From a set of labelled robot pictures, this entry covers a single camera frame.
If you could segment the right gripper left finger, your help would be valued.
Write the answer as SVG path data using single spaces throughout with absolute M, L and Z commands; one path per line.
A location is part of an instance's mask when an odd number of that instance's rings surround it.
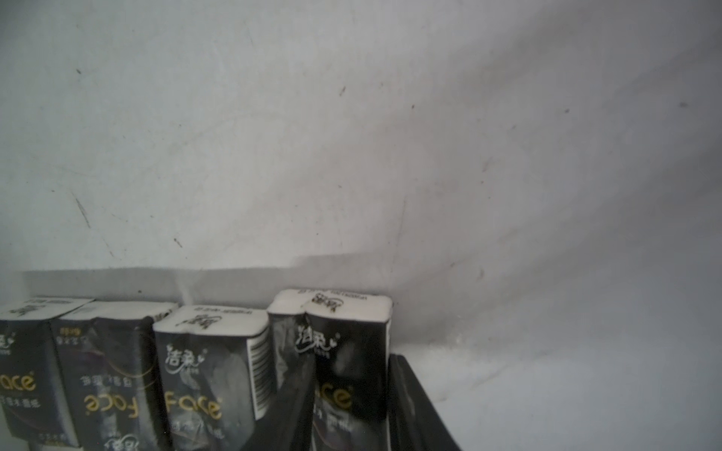
M 242 451 L 310 450 L 314 389 L 315 358 L 304 355 L 287 374 L 270 409 L 259 421 Z

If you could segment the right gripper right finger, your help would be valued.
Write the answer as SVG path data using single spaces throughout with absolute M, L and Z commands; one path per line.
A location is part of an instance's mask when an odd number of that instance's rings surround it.
M 389 356 L 389 441 L 393 451 L 460 451 L 407 359 Z

